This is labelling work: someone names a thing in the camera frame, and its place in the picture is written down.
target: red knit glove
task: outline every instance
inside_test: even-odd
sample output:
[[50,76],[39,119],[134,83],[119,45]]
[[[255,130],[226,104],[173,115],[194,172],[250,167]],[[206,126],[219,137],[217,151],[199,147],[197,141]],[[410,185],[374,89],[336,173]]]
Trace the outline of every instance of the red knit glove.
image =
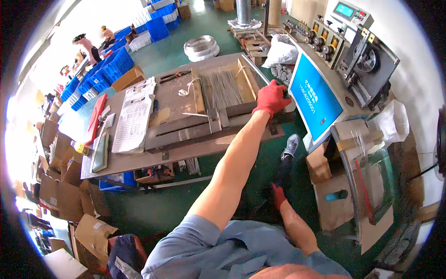
[[283,91],[286,89],[286,86],[277,85],[276,82],[277,81],[273,79],[269,85],[259,90],[257,107],[253,109],[253,114],[258,110],[265,110],[271,114],[271,117],[269,118],[271,119],[273,114],[279,112],[291,103],[291,99],[283,98]]

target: wooden pallet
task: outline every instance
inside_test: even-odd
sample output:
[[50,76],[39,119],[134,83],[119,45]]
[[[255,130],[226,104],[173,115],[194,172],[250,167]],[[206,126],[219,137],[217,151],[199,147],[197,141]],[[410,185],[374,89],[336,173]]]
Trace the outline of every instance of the wooden pallet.
[[[230,26],[229,30],[234,34],[234,38],[236,38],[241,44],[240,48],[246,51],[252,62],[256,66],[260,66],[268,56],[267,53],[263,52],[260,49],[260,46],[261,45],[265,45],[267,47],[271,46],[271,42],[268,41],[267,39],[265,40],[265,37],[262,35],[263,28],[260,27],[257,29],[244,30],[244,29],[235,29],[232,26]],[[268,27],[268,31],[269,32],[274,31],[279,33],[283,32],[283,28],[270,26]]]

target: blue screen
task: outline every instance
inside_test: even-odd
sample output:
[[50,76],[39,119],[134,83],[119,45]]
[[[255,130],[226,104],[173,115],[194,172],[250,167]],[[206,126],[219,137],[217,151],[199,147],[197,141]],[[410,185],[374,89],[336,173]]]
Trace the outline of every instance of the blue screen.
[[345,15],[345,16],[347,16],[347,17],[351,17],[351,14],[353,13],[353,10],[352,10],[352,9],[350,9],[349,7],[344,6],[344,5],[342,5],[342,4],[339,4],[339,5],[337,6],[336,11],[337,11],[337,12],[340,12],[341,14],[343,14],[343,15]]
[[313,140],[320,137],[343,111],[323,77],[303,54],[289,88]]

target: gray sneaker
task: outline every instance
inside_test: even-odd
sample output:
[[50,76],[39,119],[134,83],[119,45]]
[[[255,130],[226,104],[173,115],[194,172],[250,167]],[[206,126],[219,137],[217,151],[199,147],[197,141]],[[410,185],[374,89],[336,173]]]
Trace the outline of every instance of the gray sneaker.
[[281,155],[281,160],[283,160],[286,155],[291,155],[291,157],[294,158],[294,153],[296,152],[296,149],[299,146],[300,140],[301,138],[296,133],[288,138],[288,140],[286,141],[286,148]]

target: blue shirt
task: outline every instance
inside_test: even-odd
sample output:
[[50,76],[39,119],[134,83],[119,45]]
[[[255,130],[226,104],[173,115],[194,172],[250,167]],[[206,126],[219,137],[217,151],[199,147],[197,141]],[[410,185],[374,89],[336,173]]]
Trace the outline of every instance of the blue shirt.
[[218,227],[196,215],[155,246],[144,269],[148,278],[249,278],[263,267],[306,265],[323,275],[350,274],[322,252],[309,256],[294,247],[280,227],[256,221],[230,221]]

